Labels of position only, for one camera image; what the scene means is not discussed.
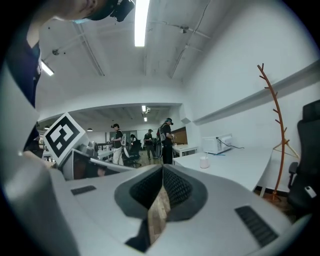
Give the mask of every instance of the fluorescent light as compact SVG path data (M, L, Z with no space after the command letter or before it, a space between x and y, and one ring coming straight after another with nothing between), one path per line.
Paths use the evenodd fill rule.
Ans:
M41 67L50 77L55 73L43 60L41 60Z
M136 0L134 16L134 45L144 47L146 38L146 25L150 0Z

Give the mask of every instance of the white cup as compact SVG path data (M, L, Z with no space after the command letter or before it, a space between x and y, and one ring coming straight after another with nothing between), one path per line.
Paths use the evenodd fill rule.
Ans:
M206 156L200 157L200 168L208 168L210 166L209 159Z

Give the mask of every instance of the floor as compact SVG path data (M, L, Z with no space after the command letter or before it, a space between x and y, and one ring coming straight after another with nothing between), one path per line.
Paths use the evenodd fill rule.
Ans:
M142 166L162 164L162 159L152 159L148 160L147 151L140 151L140 159L137 161L142 164ZM260 191L255 190L254 193L260 194ZM269 193L264 193L265 200L279 208L288 218L294 222L296 220L293 214L292 207L287 203L287 198L283 196L278 196L274 201L272 201L272 195ZM167 214L170 212L170 203L167 192L164 187L161 188L157 198L153 202L151 208L148 211L148 227L150 242L153 244L158 237L161 235L166 227Z

